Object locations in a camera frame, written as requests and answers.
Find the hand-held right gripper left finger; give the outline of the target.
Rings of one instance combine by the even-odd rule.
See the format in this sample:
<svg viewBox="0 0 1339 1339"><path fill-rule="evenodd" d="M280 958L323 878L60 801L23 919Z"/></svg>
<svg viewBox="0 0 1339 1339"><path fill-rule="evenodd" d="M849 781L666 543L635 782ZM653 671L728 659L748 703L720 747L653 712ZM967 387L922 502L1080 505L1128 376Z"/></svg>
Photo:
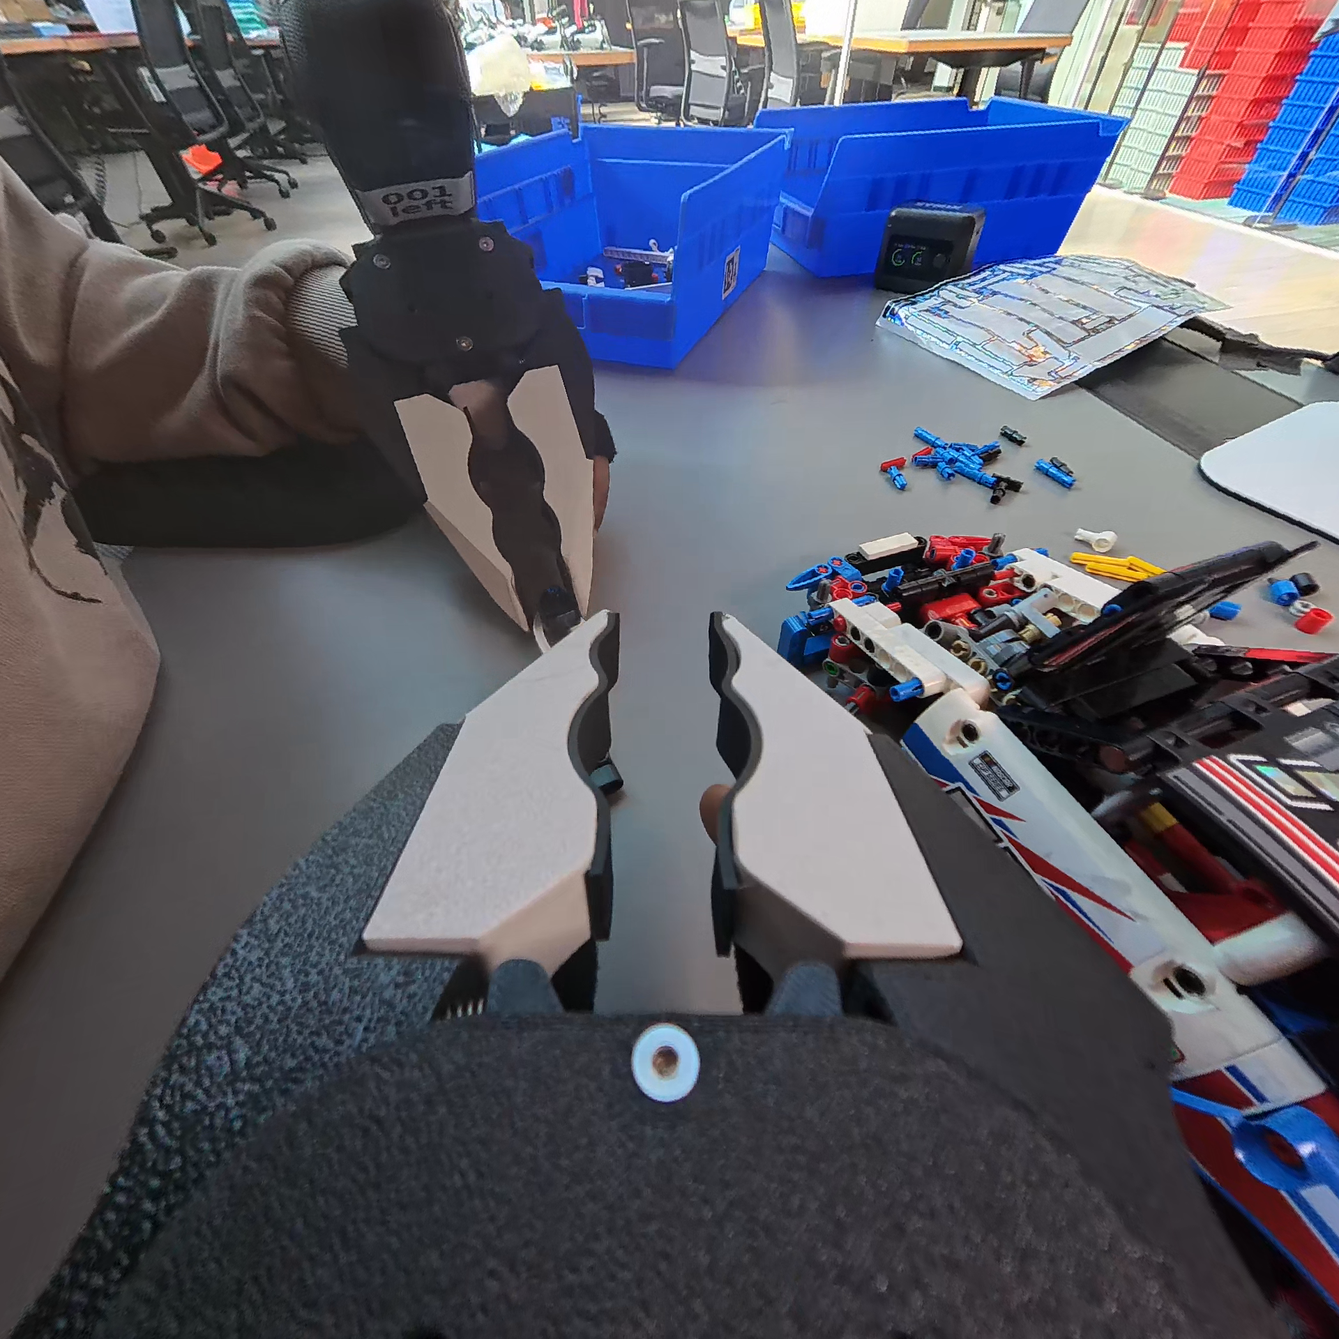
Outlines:
<svg viewBox="0 0 1339 1339"><path fill-rule="evenodd" d="M560 972L611 924L608 693L619 618L599 610L462 720L361 943Z"/></svg>

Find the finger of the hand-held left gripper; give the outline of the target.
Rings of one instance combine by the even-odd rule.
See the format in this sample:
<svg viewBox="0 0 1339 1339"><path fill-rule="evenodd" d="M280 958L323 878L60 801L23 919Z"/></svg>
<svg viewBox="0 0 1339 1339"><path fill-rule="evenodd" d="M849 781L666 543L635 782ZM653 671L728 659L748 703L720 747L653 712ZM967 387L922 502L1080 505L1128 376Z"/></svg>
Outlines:
<svg viewBox="0 0 1339 1339"><path fill-rule="evenodd" d="M492 510L470 476L473 427L466 414L426 393L399 398L393 409L423 484L428 516L503 613L530 631L511 564L493 538Z"/></svg>
<svg viewBox="0 0 1339 1339"><path fill-rule="evenodd" d="M580 616L591 610L594 546L594 476L575 414L554 365L530 368L509 393L513 424L540 460L540 495L552 516L565 585Z"/></svg>

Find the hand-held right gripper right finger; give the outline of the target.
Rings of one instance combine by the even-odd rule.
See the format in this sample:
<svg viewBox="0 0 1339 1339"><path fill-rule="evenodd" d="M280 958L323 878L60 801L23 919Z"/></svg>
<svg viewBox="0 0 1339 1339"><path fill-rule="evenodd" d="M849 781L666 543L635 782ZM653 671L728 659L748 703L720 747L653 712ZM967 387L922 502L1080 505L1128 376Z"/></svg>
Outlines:
<svg viewBox="0 0 1339 1339"><path fill-rule="evenodd" d="M713 946L777 980L799 961L956 958L962 935L876 736L731 613L709 616L717 812Z"/></svg>

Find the sticker sheet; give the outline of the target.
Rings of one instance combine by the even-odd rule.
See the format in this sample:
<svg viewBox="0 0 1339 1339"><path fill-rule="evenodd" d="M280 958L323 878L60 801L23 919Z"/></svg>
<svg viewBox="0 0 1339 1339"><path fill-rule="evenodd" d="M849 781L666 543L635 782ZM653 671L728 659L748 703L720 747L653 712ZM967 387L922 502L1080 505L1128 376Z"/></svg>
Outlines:
<svg viewBox="0 0 1339 1339"><path fill-rule="evenodd" d="M895 296L876 326L1037 400L1225 307L1192 282L1126 258L1047 256Z"/></svg>

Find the wooden office desk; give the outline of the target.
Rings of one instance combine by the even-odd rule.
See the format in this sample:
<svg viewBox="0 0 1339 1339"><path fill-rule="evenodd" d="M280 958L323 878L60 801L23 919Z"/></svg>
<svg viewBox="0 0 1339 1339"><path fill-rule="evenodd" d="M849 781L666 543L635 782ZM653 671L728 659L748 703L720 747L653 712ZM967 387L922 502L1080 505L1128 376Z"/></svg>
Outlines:
<svg viewBox="0 0 1339 1339"><path fill-rule="evenodd" d="M261 54L275 52L280 49L277 31L261 33L251 38L242 38L242 43ZM175 46L183 51L192 51L199 46L199 36L192 31L183 38L178 36ZM2 57L25 57L25 55L100 55L122 51L146 51L146 59L155 62L176 62L179 57L168 52L168 44L154 43L143 46L140 33L136 31L93 31L79 30L66 35L34 36L34 38L2 38Z"/></svg>
<svg viewBox="0 0 1339 1339"><path fill-rule="evenodd" d="M1019 68L1016 97L1027 100L1037 65L1058 55L1072 41L1072 31L898 28L857 33L849 47L878 57L925 57L938 62L962 74L959 94L975 102L981 97L981 73L1011 65Z"/></svg>

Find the grey and black loose bricks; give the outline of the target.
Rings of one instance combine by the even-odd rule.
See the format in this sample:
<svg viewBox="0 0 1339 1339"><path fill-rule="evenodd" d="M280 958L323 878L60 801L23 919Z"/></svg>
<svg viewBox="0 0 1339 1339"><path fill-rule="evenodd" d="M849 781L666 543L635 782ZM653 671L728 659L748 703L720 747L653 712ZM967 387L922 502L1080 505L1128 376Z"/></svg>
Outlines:
<svg viewBox="0 0 1339 1339"><path fill-rule="evenodd" d="M675 250L653 239L645 247L603 245L599 256L578 269L573 283L583 288L669 291Z"/></svg>

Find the partly built brick race car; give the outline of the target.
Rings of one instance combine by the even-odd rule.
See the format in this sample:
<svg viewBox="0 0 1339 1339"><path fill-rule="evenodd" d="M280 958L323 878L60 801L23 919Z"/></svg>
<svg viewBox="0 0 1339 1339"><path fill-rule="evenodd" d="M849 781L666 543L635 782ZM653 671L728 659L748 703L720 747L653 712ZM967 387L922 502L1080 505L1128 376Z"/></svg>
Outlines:
<svg viewBox="0 0 1339 1339"><path fill-rule="evenodd" d="M1265 540L1114 585L1000 535L792 577L777 650L894 731L1163 1013L1193 1168L1292 1335L1335 1335L1335 655L1211 637Z"/></svg>

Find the blue storage bin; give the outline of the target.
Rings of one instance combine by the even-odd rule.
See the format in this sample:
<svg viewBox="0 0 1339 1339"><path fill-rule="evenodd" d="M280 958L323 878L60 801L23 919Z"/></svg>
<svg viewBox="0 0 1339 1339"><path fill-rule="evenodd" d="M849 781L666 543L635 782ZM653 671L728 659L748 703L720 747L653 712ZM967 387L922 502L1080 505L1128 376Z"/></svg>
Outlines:
<svg viewBox="0 0 1339 1339"><path fill-rule="evenodd" d="M533 255L591 358L674 369L761 274L787 162L763 127L587 124L487 149L477 212ZM603 245L674 248L669 291L583 288Z"/></svg>
<svg viewBox="0 0 1339 1339"><path fill-rule="evenodd" d="M1055 255L1126 119L992 97L761 110L788 149L772 243L815 277L873 274L887 215L983 210L975 264Z"/></svg>

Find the pile of blue connector pins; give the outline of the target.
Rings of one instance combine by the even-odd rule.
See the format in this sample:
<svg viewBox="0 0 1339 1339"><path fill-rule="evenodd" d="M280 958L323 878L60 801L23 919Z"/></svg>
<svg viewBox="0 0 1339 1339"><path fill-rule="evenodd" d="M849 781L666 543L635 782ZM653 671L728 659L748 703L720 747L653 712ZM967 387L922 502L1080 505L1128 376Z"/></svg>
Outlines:
<svg viewBox="0 0 1339 1339"><path fill-rule="evenodd" d="M921 425L913 427L913 436L922 443L921 449L908 459L916 468L933 470L945 479L960 476L980 486L996 475L991 465L999 457L997 439L983 444L949 441Z"/></svg>

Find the black portable power station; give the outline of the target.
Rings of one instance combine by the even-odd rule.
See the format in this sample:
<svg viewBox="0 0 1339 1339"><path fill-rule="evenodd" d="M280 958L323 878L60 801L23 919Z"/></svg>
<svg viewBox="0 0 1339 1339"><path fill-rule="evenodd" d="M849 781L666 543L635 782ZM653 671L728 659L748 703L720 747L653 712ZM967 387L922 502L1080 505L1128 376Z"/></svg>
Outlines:
<svg viewBox="0 0 1339 1339"><path fill-rule="evenodd" d="M909 202L890 208L874 259L874 288L916 294L970 274L983 223L978 205Z"/></svg>

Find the person's beige sweatshirt torso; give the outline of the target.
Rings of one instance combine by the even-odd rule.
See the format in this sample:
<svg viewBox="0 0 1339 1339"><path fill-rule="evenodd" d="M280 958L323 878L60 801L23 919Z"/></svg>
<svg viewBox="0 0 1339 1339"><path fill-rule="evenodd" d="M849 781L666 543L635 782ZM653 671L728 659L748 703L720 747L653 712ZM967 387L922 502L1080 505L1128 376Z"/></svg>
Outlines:
<svg viewBox="0 0 1339 1339"><path fill-rule="evenodd" d="M6 973L122 776L152 701L159 650L6 368L1 385Z"/></svg>

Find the white rounded pad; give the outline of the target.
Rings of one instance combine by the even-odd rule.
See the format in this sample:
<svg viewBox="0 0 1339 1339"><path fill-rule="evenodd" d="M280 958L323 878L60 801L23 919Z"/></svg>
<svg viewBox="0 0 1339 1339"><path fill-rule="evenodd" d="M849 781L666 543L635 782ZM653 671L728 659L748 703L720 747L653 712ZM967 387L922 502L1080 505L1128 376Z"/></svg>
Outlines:
<svg viewBox="0 0 1339 1339"><path fill-rule="evenodd" d="M1214 446L1198 473L1230 497L1337 542L1337 403L1298 406Z"/></svg>

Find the stack of pale crates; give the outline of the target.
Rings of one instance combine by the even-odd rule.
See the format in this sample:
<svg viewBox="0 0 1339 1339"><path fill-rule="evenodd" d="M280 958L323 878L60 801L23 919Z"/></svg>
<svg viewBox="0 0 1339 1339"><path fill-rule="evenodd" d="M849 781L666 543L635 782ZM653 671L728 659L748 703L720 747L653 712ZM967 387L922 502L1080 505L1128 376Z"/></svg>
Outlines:
<svg viewBox="0 0 1339 1339"><path fill-rule="evenodd" d="M1165 192L1190 132L1182 124L1200 84L1184 63L1187 43L1134 46L1110 113L1125 117L1101 184L1133 194Z"/></svg>

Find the stack of red crates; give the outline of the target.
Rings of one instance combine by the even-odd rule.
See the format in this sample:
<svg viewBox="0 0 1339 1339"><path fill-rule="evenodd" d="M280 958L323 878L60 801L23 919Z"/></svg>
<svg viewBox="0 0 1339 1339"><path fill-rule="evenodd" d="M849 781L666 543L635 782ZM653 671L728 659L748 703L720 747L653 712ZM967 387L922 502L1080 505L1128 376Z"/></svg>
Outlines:
<svg viewBox="0 0 1339 1339"><path fill-rule="evenodd" d="M1166 145L1166 196L1228 197L1311 57L1319 1L1182 3L1169 38L1192 95Z"/></svg>

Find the stack of blue crates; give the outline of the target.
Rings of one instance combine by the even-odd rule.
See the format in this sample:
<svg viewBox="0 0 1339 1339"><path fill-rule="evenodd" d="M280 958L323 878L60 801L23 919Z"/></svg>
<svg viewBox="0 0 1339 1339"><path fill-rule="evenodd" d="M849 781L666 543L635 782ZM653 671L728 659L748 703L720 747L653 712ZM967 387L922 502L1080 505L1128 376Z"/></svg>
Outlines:
<svg viewBox="0 0 1339 1339"><path fill-rule="evenodd" d="M1255 224L1337 224L1337 30L1326 25L1228 196Z"/></svg>

